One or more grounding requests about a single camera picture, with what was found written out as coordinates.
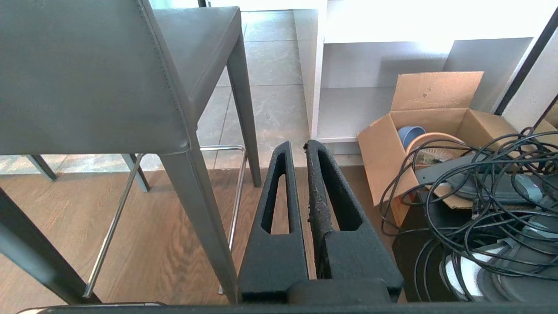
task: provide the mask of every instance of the metal footrest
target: metal footrest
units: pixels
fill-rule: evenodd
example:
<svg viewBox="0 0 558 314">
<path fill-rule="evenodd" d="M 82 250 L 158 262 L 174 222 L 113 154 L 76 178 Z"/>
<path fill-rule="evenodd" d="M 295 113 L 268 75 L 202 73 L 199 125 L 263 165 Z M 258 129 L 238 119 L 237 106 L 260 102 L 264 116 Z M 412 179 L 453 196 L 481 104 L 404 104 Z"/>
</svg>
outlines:
<svg viewBox="0 0 558 314">
<path fill-rule="evenodd" d="M 242 195 L 242 183 L 244 181 L 244 172 L 246 170 L 246 149 L 243 145 L 210 145 L 210 146 L 201 146 L 201 151 L 222 151 L 222 150 L 238 150 L 242 152 L 242 161 L 240 163 L 240 169 L 238 173 L 238 181 L 237 181 L 237 191 L 234 196 L 234 207 L 233 207 L 233 219 L 230 226 L 229 232 L 229 250 L 233 248 L 233 240 L 234 240 L 234 232 L 236 230 L 237 220 L 238 220 L 238 210 L 240 207 L 240 197 Z M 126 183 L 126 187 L 124 188 L 124 193 L 120 198 L 120 202 L 118 204 L 118 208 L 116 209 L 116 213 L 114 214 L 114 218 L 110 223 L 109 229 L 107 231 L 107 235 L 103 240 L 103 244 L 99 250 L 99 255 L 93 265 L 93 270 L 91 275 L 89 276 L 89 280 L 87 285 L 85 286 L 85 292 L 83 294 L 84 297 L 89 298 L 93 294 L 93 288 L 95 287 L 95 283 L 97 282 L 97 278 L 99 277 L 99 272 L 103 266 L 103 262 L 105 257 L 107 256 L 107 251 L 110 246 L 110 242 L 114 236 L 114 232 L 116 230 L 116 226 L 118 225 L 118 221 L 120 220 L 120 216 L 122 214 L 122 210 L 124 209 L 124 205 L 126 204 L 126 199 L 130 193 L 130 189 L 132 188 L 132 183 L 134 182 L 134 178 L 138 173 L 138 169 L 140 168 L 140 162 L 145 154 L 138 154 L 137 159 L 133 165 L 132 170 L 128 176 L 128 181 Z M 222 288 L 219 287 L 219 293 L 223 294 Z"/>
</svg>

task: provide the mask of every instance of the black cable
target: black cable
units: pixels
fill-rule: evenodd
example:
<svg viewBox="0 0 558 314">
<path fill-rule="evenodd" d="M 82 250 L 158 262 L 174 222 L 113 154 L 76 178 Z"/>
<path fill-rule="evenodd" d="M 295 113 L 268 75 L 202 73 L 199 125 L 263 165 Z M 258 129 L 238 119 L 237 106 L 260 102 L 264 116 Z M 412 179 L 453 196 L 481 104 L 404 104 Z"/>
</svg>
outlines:
<svg viewBox="0 0 558 314">
<path fill-rule="evenodd" d="M 545 191 L 546 195 L 558 195 L 558 186 L 548 180 L 549 175 L 558 173 L 556 171 L 556 169 L 558 169 L 558 146 L 539 140 L 541 136 L 547 135 L 558 135 L 558 131 L 534 134 L 533 128 L 526 128 L 517 134 L 500 136 L 480 148 L 474 148 L 452 140 L 432 140 L 422 144 L 419 148 L 411 151 L 405 157 L 398 174 L 395 176 L 393 181 L 390 182 L 382 194 L 382 200 L 384 200 L 384 202 L 382 202 L 379 206 L 379 211 L 382 217 L 382 233 L 388 236 L 397 236 L 411 232 L 430 231 L 433 238 L 422 248 L 416 263 L 419 262 L 420 257 L 422 257 L 428 246 L 432 246 L 433 248 L 428 253 L 426 262 L 428 262 L 434 247 L 442 245 L 444 247 L 445 255 L 451 257 L 451 262 L 454 266 L 458 281 L 463 288 L 465 298 L 469 301 L 473 301 L 473 296 L 464 286 L 464 280 L 462 278 L 463 274 L 461 272 L 460 265 L 461 258 L 472 260 L 486 271 L 498 275 L 510 277 L 531 277 L 543 280 L 558 280 L 556 277 L 541 274 L 541 272 L 548 267 L 558 266 L 558 255 L 556 252 L 545 249 L 544 246 L 541 247 L 532 245 L 534 241 L 555 244 L 558 243 L 558 239 L 545 238 L 543 236 L 539 236 L 536 232 L 529 232 L 525 229 L 529 228 L 532 231 L 544 231 L 555 234 L 558 233 L 556 231 L 547 230 L 543 226 L 531 222 L 532 219 L 538 216 L 558 219 L 558 208 L 556 206 L 558 204 L 558 200 L 554 200 L 550 203 L 532 200 L 529 195 L 526 195 L 519 189 L 516 182 L 518 175 L 529 175 L 531 178 L 537 180 L 538 186 L 542 191 Z M 444 141 L 451 142 L 453 146 L 438 145 L 440 142 Z M 409 169 L 416 169 L 417 156 L 419 152 L 423 149 L 432 148 L 462 150 L 463 153 L 461 156 L 465 156 L 467 154 L 474 154 L 474 156 L 470 164 L 458 166 L 444 173 L 435 182 L 420 184 L 417 187 L 413 187 L 403 192 L 402 194 L 399 193 L 402 197 L 403 204 L 410 206 L 424 206 L 426 220 L 429 225 L 428 228 L 404 230 L 387 218 L 388 213 L 391 210 L 391 203 L 396 195 L 397 186 L 401 178 L 409 172 Z M 434 190 L 438 186 L 445 183 L 448 178 L 457 174 L 464 174 L 463 181 L 460 182 L 457 187 L 446 195 L 436 197 L 433 195 Z M 525 200 L 528 204 L 527 206 L 523 208 L 510 208 L 508 205 L 502 204 L 495 196 L 494 191 L 497 190 L 498 184 L 505 174 L 508 174 L 506 179 L 511 178 L 512 187 Z M 485 184 L 488 179 L 492 182 L 491 184 Z M 439 202 L 453 196 L 459 188 L 471 180 L 474 183 L 475 193 L 477 195 L 475 205 L 478 209 L 478 216 L 458 227 L 441 228 L 435 226 L 431 217 L 430 206 L 435 202 Z M 418 191 L 428 191 L 426 199 L 422 202 L 413 202 L 412 195 Z M 397 233 L 390 234 L 389 232 L 386 232 L 384 229 L 385 225 L 395 228 Z M 549 261 L 546 263 L 537 263 L 529 260 L 519 260 L 509 256 L 501 256 L 499 254 L 491 254 L 479 250 L 482 246 L 496 243 L 497 241 L 505 238 L 512 239 L 515 241 L 516 245 L 521 245 L 539 254 L 548 255 Z M 479 260 L 473 254 L 483 254 L 492 258 L 508 260 L 510 262 L 508 264 L 529 265 L 533 267 L 533 269 L 531 271 L 520 271 L 510 268 L 509 266 L 496 266 L 496 264 L 499 265 L 499 263 L 488 264 Z M 425 263 L 422 275 L 423 284 L 425 290 L 427 291 L 426 265 L 427 264 Z M 415 288 L 417 290 L 418 297 L 422 299 L 416 284 L 417 269 L 418 264 L 415 264 L 415 273 L 413 275 L 415 277 Z M 446 282 L 448 282 L 445 270 L 442 274 Z"/>
</svg>

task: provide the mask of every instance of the gray floor tile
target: gray floor tile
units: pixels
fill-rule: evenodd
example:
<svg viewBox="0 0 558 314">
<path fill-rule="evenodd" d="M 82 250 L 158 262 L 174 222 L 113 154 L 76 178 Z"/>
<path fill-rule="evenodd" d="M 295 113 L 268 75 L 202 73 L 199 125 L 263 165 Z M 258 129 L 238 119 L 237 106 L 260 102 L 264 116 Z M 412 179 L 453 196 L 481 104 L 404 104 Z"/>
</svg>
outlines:
<svg viewBox="0 0 558 314">
<path fill-rule="evenodd" d="M 244 43 L 250 85 L 302 84 L 296 41 Z"/>
<path fill-rule="evenodd" d="M 308 122 L 301 85 L 254 86 L 251 88 L 254 121 L 261 167 L 267 167 L 275 147 L 287 140 L 292 143 L 295 166 L 305 166 L 303 144 L 308 140 Z M 238 115 L 231 98 L 221 144 L 244 144 Z M 238 168 L 241 155 L 220 151 L 215 169 Z"/>
<path fill-rule="evenodd" d="M 68 155 L 59 172 L 127 172 L 128 166 L 119 154 Z"/>
<path fill-rule="evenodd" d="M 45 162 L 50 168 L 57 172 L 67 155 L 43 155 Z M 27 156 L 12 155 L 0 156 L 0 174 L 32 174 L 40 173 L 37 168 L 29 161 Z"/>
<path fill-rule="evenodd" d="M 223 72 L 221 73 L 219 80 L 217 81 L 217 87 L 230 87 L 229 74 L 227 73 L 226 66 Z"/>
<path fill-rule="evenodd" d="M 296 40 L 292 11 L 246 12 L 245 16 L 245 42 Z"/>
<path fill-rule="evenodd" d="M 230 87 L 216 87 L 213 91 L 213 95 L 211 95 L 208 105 L 198 122 L 198 140 L 201 146 L 219 145 L 229 99 L 231 98 L 230 94 Z M 216 152 L 205 151 L 203 154 L 205 166 L 208 169 L 213 169 Z"/>
</svg>

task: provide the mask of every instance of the cardboard box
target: cardboard box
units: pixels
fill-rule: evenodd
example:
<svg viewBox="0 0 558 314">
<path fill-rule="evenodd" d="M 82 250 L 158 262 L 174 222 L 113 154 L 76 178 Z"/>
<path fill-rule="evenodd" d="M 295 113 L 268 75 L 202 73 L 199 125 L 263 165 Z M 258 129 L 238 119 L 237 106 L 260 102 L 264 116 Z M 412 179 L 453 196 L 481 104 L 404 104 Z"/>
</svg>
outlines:
<svg viewBox="0 0 558 314">
<path fill-rule="evenodd" d="M 397 135 L 399 128 L 422 126 L 426 132 L 451 134 L 477 147 L 486 145 L 498 136 L 516 132 L 500 116 L 469 108 L 482 75 L 483 72 L 399 75 L 391 111 L 358 134 L 375 206 L 385 201 L 381 199 L 382 194 L 398 174 L 406 157 Z M 395 196 L 417 185 L 415 174 L 410 169 L 402 176 Z M 408 208 L 396 206 L 392 209 L 395 221 L 401 225 Z"/>
</svg>

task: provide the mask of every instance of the tangled cables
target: tangled cables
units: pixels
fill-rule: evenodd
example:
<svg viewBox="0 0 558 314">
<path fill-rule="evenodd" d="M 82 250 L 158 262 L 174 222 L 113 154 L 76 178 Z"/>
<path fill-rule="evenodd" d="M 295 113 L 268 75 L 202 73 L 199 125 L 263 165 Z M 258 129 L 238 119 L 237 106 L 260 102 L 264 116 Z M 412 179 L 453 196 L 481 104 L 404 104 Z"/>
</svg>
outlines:
<svg viewBox="0 0 558 314">
<path fill-rule="evenodd" d="M 412 150 L 403 161 L 399 173 L 382 195 L 382 199 L 386 199 L 379 207 L 382 216 L 382 233 L 388 236 L 397 236 L 410 232 L 430 231 L 433 237 L 422 248 L 417 263 L 420 255 L 426 251 L 427 247 L 430 248 L 427 255 L 428 260 L 434 247 L 442 246 L 444 256 L 450 259 L 453 269 L 455 269 L 455 275 L 463 290 L 464 298 L 469 301 L 475 299 L 464 283 L 463 274 L 460 270 L 462 258 L 474 261 L 486 272 L 500 276 L 558 280 L 558 277 L 545 272 L 548 268 L 558 266 L 558 251 L 549 249 L 549 246 L 552 248 L 552 245 L 558 244 L 558 230 L 549 230 L 546 226 L 536 222 L 537 218 L 544 218 L 555 220 L 555 224 L 558 226 L 558 198 L 556 198 L 558 195 L 558 180 L 552 180 L 554 175 L 558 175 L 558 146 L 540 140 L 541 137 L 549 135 L 558 135 L 558 131 L 533 134 L 532 128 L 526 128 L 519 134 L 498 137 L 481 148 L 475 148 L 453 140 L 432 140 Z M 451 146 L 443 145 L 443 142 L 451 142 Z M 398 182 L 406 171 L 409 169 L 415 170 L 417 153 L 423 149 L 457 149 L 463 151 L 462 156 L 468 154 L 474 154 L 474 156 L 471 163 L 447 171 L 435 182 L 422 183 L 403 193 L 402 202 L 404 204 L 422 205 L 424 207 L 429 226 L 424 229 L 404 230 L 390 221 L 387 214 L 391 210 L 391 203 Z M 454 187 L 446 195 L 436 196 L 434 194 L 437 187 L 458 174 L 464 175 L 460 185 Z M 538 187 L 546 195 L 544 201 L 533 200 L 524 190 L 519 188 L 516 177 L 520 174 L 527 175 L 534 182 L 537 182 Z M 507 180 L 511 176 L 513 189 L 525 200 L 523 203 L 526 205 L 521 207 L 510 206 L 509 204 L 503 204 L 496 197 L 498 183 L 504 175 L 506 175 Z M 473 210 L 477 215 L 462 226 L 436 226 L 432 220 L 431 205 L 453 196 L 468 180 L 474 182 L 477 198 Z M 411 201 L 415 192 L 425 191 L 426 189 L 426 198 L 423 202 Z M 397 232 L 387 232 L 385 230 L 386 225 L 396 229 Z M 480 250 L 482 247 L 496 244 L 502 240 L 511 241 L 514 245 L 547 256 L 547 261 L 533 261 L 517 256 Z M 493 261 L 489 263 L 487 258 L 480 258 L 481 255 L 488 256 L 490 259 L 506 261 L 506 263 L 494 263 Z M 447 282 L 448 275 L 443 273 L 443 276 Z"/>
</svg>

